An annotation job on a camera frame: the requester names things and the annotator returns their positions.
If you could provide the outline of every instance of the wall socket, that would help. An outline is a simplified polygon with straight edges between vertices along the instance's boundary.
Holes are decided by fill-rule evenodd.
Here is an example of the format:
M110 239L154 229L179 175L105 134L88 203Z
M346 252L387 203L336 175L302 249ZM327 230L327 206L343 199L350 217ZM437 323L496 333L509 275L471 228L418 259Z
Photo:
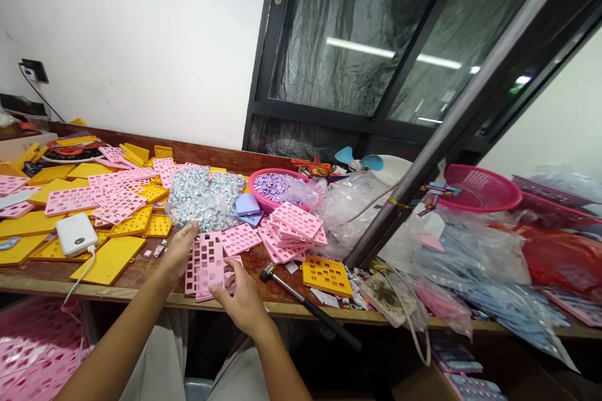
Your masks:
M48 83L48 76L44 70L44 65L41 61L22 59L19 66L23 66L26 70L29 69L36 75L36 80L42 83Z

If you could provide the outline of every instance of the metal pole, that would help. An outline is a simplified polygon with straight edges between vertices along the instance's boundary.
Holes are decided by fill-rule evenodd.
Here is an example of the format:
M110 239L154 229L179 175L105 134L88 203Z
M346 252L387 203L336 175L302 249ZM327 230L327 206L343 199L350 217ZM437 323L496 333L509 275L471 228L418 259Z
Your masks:
M486 82L546 2L547 0L527 0L522 6L485 60L481 70L468 84L414 164L393 190L391 197L398 204L409 204L428 177L434 174L437 163L459 140L470 138L481 126L475 119L480 116L480 110L487 106L488 96L479 94L484 91ZM385 203L345 259L345 264L350 268L368 266L410 213L409 209L399 209L390 202Z

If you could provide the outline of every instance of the cable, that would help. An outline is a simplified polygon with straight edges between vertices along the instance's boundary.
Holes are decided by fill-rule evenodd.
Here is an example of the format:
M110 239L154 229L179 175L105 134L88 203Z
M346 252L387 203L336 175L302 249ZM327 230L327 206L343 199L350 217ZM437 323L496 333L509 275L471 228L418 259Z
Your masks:
M390 271L393 271L395 274L397 274L397 277L399 277L401 279L401 281L408 288L409 292L412 293L412 296L414 296L414 299L416 300L416 307L422 314L422 310L420 309L421 301L418 299L416 293L414 292L414 289L403 278L401 272L397 268L395 268L393 265L390 265L389 263L387 263L385 260L383 260L380 257L377 257L376 260L380 261L387 268L389 268ZM409 331L412 333L412 338L414 339L414 345L416 346L416 352L418 353L418 357L420 357L420 360L422 361L422 363L425 364L425 366L430 367L431 366L431 339L428 336L428 320L425 318L425 340L426 340L426 358L425 358L425 355L422 354L422 349L420 348L420 344L418 343L418 337L416 336L416 330L414 329L414 324L412 323L411 315L408 315L408 313L406 312L406 310L404 308L404 304L401 301L401 297L399 296L399 293L397 292L397 290L395 290L395 287L393 286L393 283L391 282L391 280L387 277L386 274L383 274L383 276L386 279L386 281L389 283L391 289L393 290L393 293L395 293L395 296L397 296L397 300L399 301L399 303L401 305L401 309L403 310L403 313L406 314L406 317L408 319L408 324L409 324Z
M69 310L69 307L66 307L66 304L69 301L69 298L71 297L71 295L73 294L73 292L75 291L75 288L82 281L82 279L86 276L86 274L88 274L90 268L94 265L94 262L96 261L96 246L94 246L93 244L91 244L90 246L88 246L88 252L90 254L92 254L92 258L90 260L90 264L88 265L88 267L86 269L83 270L83 273L80 276L80 278L77 279L77 282L73 284L73 286L71 287L71 290L69 290L69 293L67 293L67 297L65 298L65 300L63 301L63 304L61 305L61 312L70 315L75 321L77 321L77 323L82 328L82 339L80 340L80 353L79 353L79 355L77 357L77 364L78 365L81 364L81 362L82 362L83 342L85 341L85 338L86 338L85 328L83 326L83 323L80 321L80 319L77 318L77 316L75 316L73 314L73 311Z
M26 76L26 75L25 75L25 73L23 72L23 64L22 64L22 63L20 63L18 66L19 66L19 70L21 71L21 75L23 75L23 78L24 78L25 80L27 80L27 82L28 82L28 83L29 83L29 85L31 86L31 89L33 89L33 90L36 92L36 94L40 96L40 98L41 98L41 99L44 101L44 103L48 105L48 108L50 108L51 110L53 110L53 111L54 111L55 115L57 115L57 116L58 116L58 118L61 120L61 122L65 122L65 120L64 120L63 118L61 118L61 115L60 115L59 113L57 113L57 112L56 112L56 110L55 110L55 109L54 109L54 108L53 108L53 107L52 107L52 106L51 106L51 105L48 103L48 101L47 101L47 100L44 98L44 96L43 96L42 94L40 94L40 91L38 91L38 90L36 89L36 87L35 87L35 86L33 86L33 84L30 82L29 78L27 78L27 76Z

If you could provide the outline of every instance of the white wall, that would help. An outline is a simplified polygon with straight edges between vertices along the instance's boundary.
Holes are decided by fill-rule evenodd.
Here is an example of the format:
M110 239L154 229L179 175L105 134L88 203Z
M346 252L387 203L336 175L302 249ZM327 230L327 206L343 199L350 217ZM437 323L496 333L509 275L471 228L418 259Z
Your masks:
M506 177L569 164L602 181L602 29L591 37L480 165Z
M0 0L0 92L66 120L241 148L263 0Z

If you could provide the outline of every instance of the wooden table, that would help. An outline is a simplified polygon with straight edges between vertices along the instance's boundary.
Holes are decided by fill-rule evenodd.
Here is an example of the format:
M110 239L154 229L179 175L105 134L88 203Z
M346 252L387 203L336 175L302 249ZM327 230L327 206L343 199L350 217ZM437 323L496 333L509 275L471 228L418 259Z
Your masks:
M112 132L110 130L79 127L64 123L51 123L50 125L51 131L57 133L60 137L86 130L90 132L90 134L96 135L98 138L101 138L103 141L114 146L124 142L150 149L152 149L154 145L168 146L173 148L174 158L178 162L190 162L223 167L243 175L251 175L256 170L270 167L295 169L289 159L276 157L274 155L227 150L217 147L131 135L129 133ZM154 249L160 241L161 239L149 238L143 249ZM159 264L159 260L145 259L141 254L142 253L137 255L135 261L128 265L113 286L81 284L76 289L75 294L81 298L99 301L130 301L148 278L149 274L153 271L154 266ZM270 261L265 248L262 245L254 247L250 252L244 253L241 257L245 269L256 280L258 280L262 269ZM78 263L68 262L26 261L22 266L0 268L0 291L65 296L73 284L69 279L69 275L76 270L78 265ZM283 266L279 266L276 269L276 273L290 286L299 290L308 299L311 299L313 302L320 305L319 301L313 293L311 293L308 287L303 285L300 274L301 271L289 274ZM288 318L313 318L303 306L299 305L294 298L278 284L263 284L258 282L257 286L261 292L265 306L271 314ZM216 301L197 303L194 298L184 296L183 281L178 284L174 292L168 297L166 305L169 307L195 310L223 310ZM328 312L333 318L346 323L362 323L376 326L388 325L388 322L378 312L348 310L344 308L335 309L330 307L324 308L324 311ZM572 318L570 315L568 316L573 323L573 327L558 328L556 330L558 336L565 338L602 340L602 331L588 328L587 326L582 325L577 319ZM473 324L475 331L509 333L506 329L492 321L474 321ZM430 320L430 325L435 328L444 327L444 324L436 318Z

